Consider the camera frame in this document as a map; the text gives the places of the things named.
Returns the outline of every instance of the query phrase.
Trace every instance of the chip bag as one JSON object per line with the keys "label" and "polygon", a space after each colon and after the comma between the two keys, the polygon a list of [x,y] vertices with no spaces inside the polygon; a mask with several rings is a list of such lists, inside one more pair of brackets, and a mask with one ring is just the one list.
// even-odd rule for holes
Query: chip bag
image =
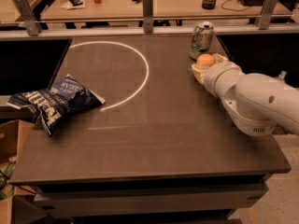
{"label": "chip bag", "polygon": [[39,119],[49,136],[63,117],[102,105],[105,99],[90,91],[70,75],[58,80],[50,90],[28,91],[12,95],[7,104],[28,108]]}

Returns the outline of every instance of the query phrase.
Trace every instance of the aluminum can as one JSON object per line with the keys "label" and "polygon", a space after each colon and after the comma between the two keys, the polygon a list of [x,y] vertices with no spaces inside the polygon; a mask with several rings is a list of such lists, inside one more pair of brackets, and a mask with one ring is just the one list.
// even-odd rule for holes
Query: aluminum can
{"label": "aluminum can", "polygon": [[213,24],[209,21],[198,22],[193,30],[190,56],[197,58],[209,50],[214,34]]}

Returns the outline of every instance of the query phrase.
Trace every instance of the small bottle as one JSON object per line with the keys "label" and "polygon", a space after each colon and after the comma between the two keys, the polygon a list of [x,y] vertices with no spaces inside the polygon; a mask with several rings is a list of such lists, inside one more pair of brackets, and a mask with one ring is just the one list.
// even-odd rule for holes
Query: small bottle
{"label": "small bottle", "polygon": [[0,175],[0,189],[2,189],[7,184],[7,178]]}
{"label": "small bottle", "polygon": [[278,77],[275,77],[276,79],[280,80],[283,83],[286,83],[285,77],[287,76],[286,71],[281,71]]}
{"label": "small bottle", "polygon": [[11,184],[7,184],[0,190],[0,200],[4,200],[5,198],[11,197],[12,194],[13,186]]}

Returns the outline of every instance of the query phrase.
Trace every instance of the paper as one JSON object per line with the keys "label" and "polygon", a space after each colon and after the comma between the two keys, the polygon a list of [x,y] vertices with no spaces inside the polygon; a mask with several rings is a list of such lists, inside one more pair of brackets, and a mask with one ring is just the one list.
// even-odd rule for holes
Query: paper
{"label": "paper", "polygon": [[70,1],[66,1],[61,8],[65,8],[66,10],[70,10],[70,9],[81,9],[81,8],[85,8],[85,0],[80,0],[81,2],[83,2],[83,4],[79,5],[79,6],[73,6],[72,3]]}

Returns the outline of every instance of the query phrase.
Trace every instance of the metal bar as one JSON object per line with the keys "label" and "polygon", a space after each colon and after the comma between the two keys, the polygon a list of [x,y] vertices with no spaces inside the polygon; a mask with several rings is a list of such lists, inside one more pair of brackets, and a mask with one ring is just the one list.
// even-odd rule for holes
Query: metal bar
{"label": "metal bar", "polygon": [[[192,35],[193,26],[161,26],[155,27],[153,34],[189,34]],[[250,34],[289,34],[299,33],[299,24],[296,23],[275,23],[267,30],[259,30],[254,24],[247,25],[214,25],[216,35],[250,35]],[[115,28],[115,29],[64,29],[64,30],[43,30],[38,37],[76,37],[86,35],[142,35],[142,27]],[[4,31],[0,32],[0,40],[14,40],[15,38],[31,38],[25,31]]]}
{"label": "metal bar", "polygon": [[143,1],[143,30],[145,33],[153,31],[153,0]]}
{"label": "metal bar", "polygon": [[[292,16],[292,14],[276,14],[273,15],[272,18],[290,18]],[[175,20],[183,20],[183,21],[187,21],[187,20],[230,20],[230,19],[256,19],[256,18],[261,18],[261,15],[205,15],[205,16],[156,16],[153,17],[154,20],[169,20],[169,21],[175,21]],[[64,19],[64,20],[44,20],[41,19],[42,22],[50,22],[50,23],[60,23],[60,22],[83,22],[83,21],[142,21],[143,18],[117,18],[117,19],[111,19],[111,18],[94,18],[94,19]]]}
{"label": "metal bar", "polygon": [[36,22],[36,18],[27,0],[14,0],[21,17],[24,21],[28,35],[37,36],[42,30],[40,25]]}
{"label": "metal bar", "polygon": [[264,0],[261,18],[258,18],[255,21],[255,24],[259,27],[260,30],[269,28],[272,13],[277,2],[278,0]]}

